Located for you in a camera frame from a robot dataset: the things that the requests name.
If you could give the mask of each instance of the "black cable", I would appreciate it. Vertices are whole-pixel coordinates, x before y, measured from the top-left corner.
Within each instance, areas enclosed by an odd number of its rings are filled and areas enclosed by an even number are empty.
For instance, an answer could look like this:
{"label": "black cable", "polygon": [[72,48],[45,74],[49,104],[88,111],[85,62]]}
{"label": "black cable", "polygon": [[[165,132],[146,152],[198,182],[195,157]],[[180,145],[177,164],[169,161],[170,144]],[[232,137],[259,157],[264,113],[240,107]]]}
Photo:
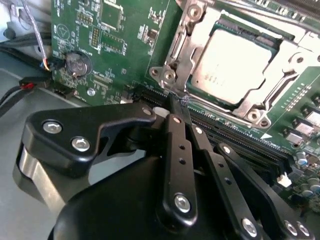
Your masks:
{"label": "black cable", "polygon": [[2,106],[0,106],[0,118],[5,115],[14,105],[16,105],[21,99],[23,99],[27,94],[29,94],[32,89],[23,89],[13,95],[8,101],[6,101]]}
{"label": "black cable", "polygon": [[[43,45],[50,46],[51,45],[51,38],[43,39]],[[0,43],[1,47],[6,48],[21,48],[21,47],[28,47],[28,46],[36,46],[38,45],[37,39],[28,39],[28,40],[21,40],[21,41],[4,41]]]}
{"label": "black cable", "polygon": [[0,53],[5,53],[5,54],[8,54],[12,57],[14,57],[15,59],[18,59],[28,65],[30,65],[31,67],[34,67],[36,69],[42,69],[44,72],[48,73],[48,71],[44,70],[43,68],[40,68],[40,64],[41,64],[41,61],[33,58],[33,57],[30,57],[26,54],[24,54],[23,52],[21,51],[18,51],[14,48],[9,48],[9,47],[4,47],[4,46],[0,46]]}
{"label": "black cable", "polygon": [[4,95],[3,97],[0,99],[0,106],[5,102],[5,100],[7,100],[7,98],[17,92],[17,91],[20,91],[21,90],[21,87],[20,86],[14,86],[12,87],[11,89],[9,89]]}

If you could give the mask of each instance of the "screw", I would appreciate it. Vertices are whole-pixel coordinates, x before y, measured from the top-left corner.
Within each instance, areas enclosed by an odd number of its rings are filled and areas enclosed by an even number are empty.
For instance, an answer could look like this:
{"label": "screw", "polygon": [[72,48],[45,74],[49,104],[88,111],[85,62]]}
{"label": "screw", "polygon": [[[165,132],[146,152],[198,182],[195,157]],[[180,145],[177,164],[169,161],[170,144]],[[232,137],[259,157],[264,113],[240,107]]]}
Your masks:
{"label": "screw", "polygon": [[96,95],[96,90],[94,90],[93,88],[89,88],[87,91],[86,91],[86,94],[88,94],[90,97],[93,97],[94,95]]}
{"label": "screw", "polygon": [[72,147],[74,147],[74,149],[78,150],[79,152],[88,151],[90,148],[89,141],[83,137],[75,137],[72,140],[71,144]]}
{"label": "screw", "polygon": [[310,233],[309,233],[308,229],[306,229],[306,227],[303,226],[303,225],[301,224],[301,222],[297,221],[296,223],[298,224],[298,227],[299,227],[299,229],[301,230],[301,232],[303,232],[304,235],[306,235],[307,237],[309,237],[309,236],[310,236]]}
{"label": "screw", "polygon": [[178,124],[181,123],[181,121],[180,121],[178,118],[176,118],[176,117],[174,117],[173,120],[174,120],[176,123],[178,123]]}
{"label": "screw", "polygon": [[289,232],[292,233],[293,236],[297,236],[298,235],[297,230],[295,229],[295,227],[290,222],[285,220],[284,224],[285,224],[286,228],[289,230]]}
{"label": "screw", "polygon": [[229,149],[228,147],[226,147],[226,146],[223,147],[223,150],[224,150],[227,154],[230,154],[230,153],[231,153],[230,149]]}
{"label": "screw", "polygon": [[187,14],[192,21],[198,21],[201,18],[202,9],[194,4],[189,7]]}
{"label": "screw", "polygon": [[62,126],[55,121],[47,121],[42,127],[43,130],[50,134],[58,134],[62,131]]}
{"label": "screw", "polygon": [[175,206],[183,213],[190,211],[191,206],[189,200],[183,195],[176,195],[174,197]]}
{"label": "screw", "polygon": [[242,226],[251,237],[255,238],[258,235],[255,225],[248,218],[242,219]]}
{"label": "screw", "polygon": [[144,112],[145,114],[147,114],[147,115],[149,115],[149,116],[152,114],[149,109],[142,108],[142,110],[143,110],[143,112]]}
{"label": "screw", "polygon": [[195,130],[198,134],[202,134],[202,130],[199,127],[196,127]]}
{"label": "screw", "polygon": [[258,110],[253,110],[248,113],[247,117],[248,117],[249,121],[254,122],[261,117],[261,114]]}

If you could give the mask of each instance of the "wire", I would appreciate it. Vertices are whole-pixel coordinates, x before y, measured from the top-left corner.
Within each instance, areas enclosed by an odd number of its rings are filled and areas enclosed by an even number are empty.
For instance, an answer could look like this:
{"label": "wire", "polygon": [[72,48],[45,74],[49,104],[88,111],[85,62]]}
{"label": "wire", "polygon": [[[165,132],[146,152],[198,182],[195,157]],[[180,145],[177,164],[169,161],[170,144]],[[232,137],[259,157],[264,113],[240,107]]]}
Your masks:
{"label": "wire", "polygon": [[48,64],[47,64],[47,59],[42,59],[42,62],[43,62],[44,68],[50,72],[50,68],[48,67]]}
{"label": "wire", "polygon": [[[51,38],[50,39],[44,39],[42,43],[46,46],[51,45]],[[0,46],[4,46],[7,48],[22,48],[22,47],[28,47],[28,46],[36,46],[38,45],[38,41],[36,39],[30,39],[30,40],[20,40],[20,41],[4,41],[0,43]]]}
{"label": "wire", "polygon": [[22,62],[32,66],[33,68],[39,68],[39,65],[41,63],[41,61],[39,61],[31,56],[28,56],[28,55],[24,54],[23,52],[16,50],[14,48],[9,48],[9,47],[5,47],[5,46],[0,45],[0,53],[5,53],[7,55],[10,55],[10,56],[14,57],[15,59],[18,59],[19,61],[22,61]]}
{"label": "wire", "polygon": [[13,95],[8,101],[0,106],[0,118],[5,115],[14,105],[16,105],[21,99],[23,99],[27,94],[32,91],[33,88],[26,88],[15,95]]}
{"label": "wire", "polygon": [[43,59],[47,59],[47,54],[46,54],[46,51],[45,51],[44,44],[43,44],[43,42],[42,42],[42,38],[41,38],[41,35],[40,35],[40,32],[39,32],[39,29],[38,29],[36,20],[35,20],[35,18],[32,16],[32,14],[31,14],[31,12],[30,12],[30,10],[29,10],[27,1],[26,1],[26,0],[22,0],[22,4],[23,4],[23,8],[24,8],[24,10],[25,10],[25,13],[26,13],[26,14],[28,15],[28,17],[30,18],[31,24],[32,24],[32,26],[33,26],[33,30],[34,30],[35,37],[36,37],[37,43],[38,43],[38,45],[39,45],[41,54],[42,54],[42,58],[43,58]]}
{"label": "wire", "polygon": [[5,102],[5,100],[7,100],[7,98],[8,98],[11,94],[13,94],[13,93],[15,93],[15,92],[17,92],[17,91],[20,91],[20,90],[21,90],[21,87],[20,87],[20,86],[14,86],[14,87],[10,88],[10,89],[3,95],[3,97],[0,99],[0,105],[2,105],[2,104]]}
{"label": "wire", "polygon": [[300,27],[300,28],[302,28],[302,29],[304,29],[306,31],[313,32],[315,34],[320,34],[320,30],[318,30],[318,29],[316,29],[316,28],[314,28],[312,26],[309,26],[309,25],[307,25],[305,23],[302,23],[302,22],[294,20],[294,19],[289,19],[289,18],[287,18],[285,16],[281,16],[279,14],[276,14],[276,13],[273,13],[273,12],[270,12],[270,11],[257,9],[255,7],[252,7],[252,6],[248,6],[248,5],[245,5],[245,4],[242,4],[242,3],[238,3],[238,2],[234,2],[234,1],[230,1],[230,0],[217,0],[217,2],[232,6],[235,9],[244,10],[244,11],[249,12],[249,13],[257,14],[257,15],[264,16],[264,17],[267,17],[267,18],[270,18],[270,19],[275,19],[275,20],[281,21],[283,23],[291,24],[291,25]]}

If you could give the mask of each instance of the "mounting hole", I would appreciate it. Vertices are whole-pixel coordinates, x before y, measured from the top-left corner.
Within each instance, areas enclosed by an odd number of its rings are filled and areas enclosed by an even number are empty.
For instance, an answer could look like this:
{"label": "mounting hole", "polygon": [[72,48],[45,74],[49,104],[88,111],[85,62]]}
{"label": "mounting hole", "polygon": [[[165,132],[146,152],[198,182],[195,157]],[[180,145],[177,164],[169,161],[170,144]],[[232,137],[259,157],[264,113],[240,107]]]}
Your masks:
{"label": "mounting hole", "polygon": [[226,184],[228,184],[228,185],[232,184],[232,181],[229,178],[225,177],[224,180],[225,180]]}
{"label": "mounting hole", "polygon": [[159,72],[158,72],[157,69],[152,69],[152,70],[151,70],[151,74],[152,74],[152,76],[158,76],[158,75],[159,75]]}
{"label": "mounting hole", "polygon": [[181,163],[182,165],[185,165],[185,164],[186,164],[186,161],[185,161],[183,158],[180,158],[180,159],[179,159],[179,163]]}
{"label": "mounting hole", "polygon": [[303,57],[298,57],[297,60],[296,60],[296,62],[297,62],[298,64],[302,63],[303,61],[304,61],[304,58],[303,58]]}
{"label": "mounting hole", "polygon": [[269,126],[269,122],[266,121],[266,120],[263,120],[263,121],[260,122],[260,126],[263,127],[263,128],[268,127]]}
{"label": "mounting hole", "polygon": [[291,146],[293,149],[298,149],[299,147],[300,147],[300,145],[299,144],[296,144],[296,143],[294,143],[294,144],[292,144],[292,146]]}

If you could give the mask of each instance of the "green circuit board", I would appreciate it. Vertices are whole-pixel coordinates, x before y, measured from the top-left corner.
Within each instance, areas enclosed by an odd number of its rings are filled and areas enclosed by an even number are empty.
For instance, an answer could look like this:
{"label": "green circuit board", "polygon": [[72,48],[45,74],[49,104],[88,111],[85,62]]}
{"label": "green circuit board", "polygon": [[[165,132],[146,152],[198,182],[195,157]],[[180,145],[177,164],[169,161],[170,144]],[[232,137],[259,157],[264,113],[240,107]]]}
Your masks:
{"label": "green circuit board", "polygon": [[[96,106],[116,104],[124,86],[156,86],[150,66],[162,65],[182,14],[174,0],[52,1],[52,53],[63,59],[73,50],[87,54],[92,72],[74,80],[64,69],[53,79],[76,89]],[[149,38],[148,32],[155,36]],[[89,97],[87,89],[97,94]]]}
{"label": "green circuit board", "polygon": [[[271,2],[267,8],[279,11],[276,3]],[[182,10],[174,0],[54,0],[52,55],[63,59],[70,51],[80,51],[89,56],[92,71],[75,80],[61,68],[52,77],[76,89],[75,96],[93,106],[120,103],[125,86],[157,88],[149,76],[149,68],[163,65],[181,15]],[[310,18],[296,17],[320,28]],[[88,88],[96,94],[89,96]],[[317,143],[320,135],[313,134],[301,146],[294,146],[283,137],[284,128],[291,126],[296,117],[302,117],[301,108],[312,105],[315,94],[320,94],[320,67],[309,67],[268,113],[272,122],[268,129],[247,128],[201,107],[190,107],[271,147],[289,153],[302,149],[320,157]]]}

